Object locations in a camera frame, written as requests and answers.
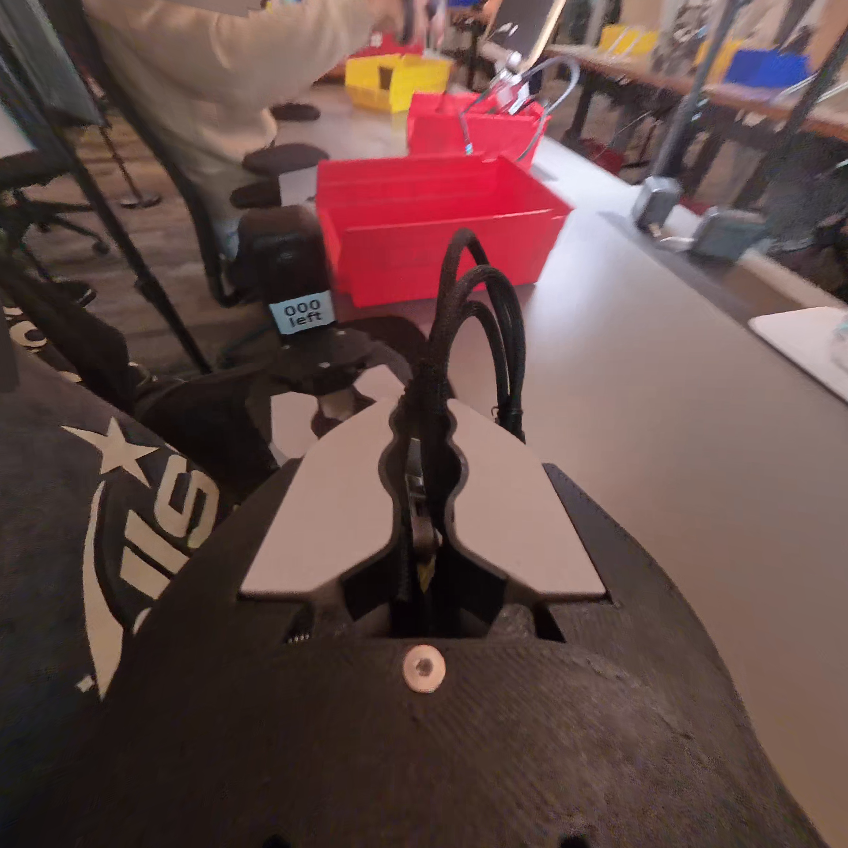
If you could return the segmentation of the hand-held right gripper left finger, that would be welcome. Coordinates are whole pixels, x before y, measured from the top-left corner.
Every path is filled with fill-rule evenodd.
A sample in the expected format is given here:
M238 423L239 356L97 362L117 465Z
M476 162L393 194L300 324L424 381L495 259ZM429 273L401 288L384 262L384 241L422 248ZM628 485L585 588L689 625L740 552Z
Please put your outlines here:
M240 599L298 603L369 635L424 632L406 423L399 399L381 399L307 451Z

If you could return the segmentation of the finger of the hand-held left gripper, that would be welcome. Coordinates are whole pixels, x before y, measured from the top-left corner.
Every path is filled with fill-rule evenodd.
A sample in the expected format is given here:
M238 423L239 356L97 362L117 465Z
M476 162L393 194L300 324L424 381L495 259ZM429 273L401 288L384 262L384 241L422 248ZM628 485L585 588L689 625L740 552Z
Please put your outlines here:
M352 386L355 400L362 406L371 406L382 401L396 406L405 389L405 384L384 364L362 371Z
M270 398L270 452L276 461L299 459L317 442L312 423L318 411L312 395L286 392Z

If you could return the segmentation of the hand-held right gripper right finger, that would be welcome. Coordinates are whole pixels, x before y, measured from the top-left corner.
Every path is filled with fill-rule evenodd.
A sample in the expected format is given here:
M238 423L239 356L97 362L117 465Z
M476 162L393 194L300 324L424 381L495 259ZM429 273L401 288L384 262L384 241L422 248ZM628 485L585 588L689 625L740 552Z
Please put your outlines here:
M519 606L552 638L548 606L606 598L554 483L522 440L457 399L434 428L435 632L478 635Z

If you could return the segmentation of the red plastic bin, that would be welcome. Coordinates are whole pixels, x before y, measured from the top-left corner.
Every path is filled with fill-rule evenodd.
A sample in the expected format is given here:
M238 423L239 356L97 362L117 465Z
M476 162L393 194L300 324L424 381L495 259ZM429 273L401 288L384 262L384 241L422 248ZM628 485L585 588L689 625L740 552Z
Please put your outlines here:
M359 308L436 298L461 229L514 287L534 285L573 210L518 164L465 154L324 161L315 207L334 293Z
M535 99L515 113L492 95L415 93L407 119L413 157L503 157L529 169L550 115Z

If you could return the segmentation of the yellow plastic bin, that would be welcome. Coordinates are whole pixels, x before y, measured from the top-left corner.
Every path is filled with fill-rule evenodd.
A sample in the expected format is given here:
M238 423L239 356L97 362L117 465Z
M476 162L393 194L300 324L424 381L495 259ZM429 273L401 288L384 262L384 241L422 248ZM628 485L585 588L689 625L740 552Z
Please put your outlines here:
M409 110L417 93L444 93L453 68L450 58L411 53L350 58L344 87L356 108L399 114Z

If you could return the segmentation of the person's black printed hoodie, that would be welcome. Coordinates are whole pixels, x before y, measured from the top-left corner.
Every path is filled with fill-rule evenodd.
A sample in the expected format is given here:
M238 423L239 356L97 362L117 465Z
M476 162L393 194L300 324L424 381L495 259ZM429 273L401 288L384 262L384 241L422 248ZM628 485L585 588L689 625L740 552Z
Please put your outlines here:
M122 334L14 260L2 306L2 846L45 846L122 654L243 501L133 417Z

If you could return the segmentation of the grey hex dumbbell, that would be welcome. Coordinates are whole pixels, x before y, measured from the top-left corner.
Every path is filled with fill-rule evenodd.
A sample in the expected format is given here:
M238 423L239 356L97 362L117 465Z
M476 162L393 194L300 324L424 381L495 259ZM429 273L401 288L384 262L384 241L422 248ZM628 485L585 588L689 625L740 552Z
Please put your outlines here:
M716 206L705 211L691 236L665 235L663 227L682 198L682 186L677 180L650 175L631 207L631 222L658 249L729 264L736 264L766 236L769 222L763 214Z

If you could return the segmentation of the small yellow bin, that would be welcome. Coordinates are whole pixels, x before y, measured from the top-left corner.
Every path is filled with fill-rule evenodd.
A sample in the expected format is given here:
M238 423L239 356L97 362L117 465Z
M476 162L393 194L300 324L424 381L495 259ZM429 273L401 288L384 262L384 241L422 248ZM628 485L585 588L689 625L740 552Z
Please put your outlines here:
M642 26L607 25L601 31L598 49L613 56L639 58L653 52L658 37L657 30Z
M740 49L745 44L745 42L745 39L736 38L731 38L723 42L722 47L720 48L715 57L715 61L712 66L712 72L717 73L719 76L725 74L738 49ZM705 41L700 45L694 59L694 68L700 66L703 63L707 53L711 48L711 45L711 41Z

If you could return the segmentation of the long wooden table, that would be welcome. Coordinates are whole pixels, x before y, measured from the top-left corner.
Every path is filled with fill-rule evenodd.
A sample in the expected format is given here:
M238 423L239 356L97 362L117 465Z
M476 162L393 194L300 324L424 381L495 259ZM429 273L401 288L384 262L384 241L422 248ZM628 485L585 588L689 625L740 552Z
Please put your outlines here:
M645 102L643 111L662 110L672 101L681 100L694 89L694 76L670 75L650 68L646 58L629 58L599 51L597 48L551 45L545 58L571 58L581 69L583 88L581 105L570 133L580 136L592 100L596 94L617 102ZM812 79L804 79L783 89L752 87L727 81L707 81L698 100L730 110L734 115L753 114L786 125L800 104ZM800 125L801 132L847 142L846 82L833 83L819 95Z

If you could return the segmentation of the blue plastic bin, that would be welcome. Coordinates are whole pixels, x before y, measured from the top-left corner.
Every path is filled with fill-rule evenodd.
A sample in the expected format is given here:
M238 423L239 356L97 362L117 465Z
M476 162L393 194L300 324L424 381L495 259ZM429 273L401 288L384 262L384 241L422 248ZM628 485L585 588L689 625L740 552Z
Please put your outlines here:
M786 89L810 76L809 58L778 50L739 49L723 82L743 87Z

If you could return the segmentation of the white stand with base plate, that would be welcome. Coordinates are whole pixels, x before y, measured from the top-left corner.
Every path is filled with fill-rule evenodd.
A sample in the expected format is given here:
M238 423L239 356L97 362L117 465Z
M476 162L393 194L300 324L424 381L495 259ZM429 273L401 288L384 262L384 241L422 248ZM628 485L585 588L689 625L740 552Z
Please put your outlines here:
M847 402L847 309L811 307L753 317L748 327L815 382Z

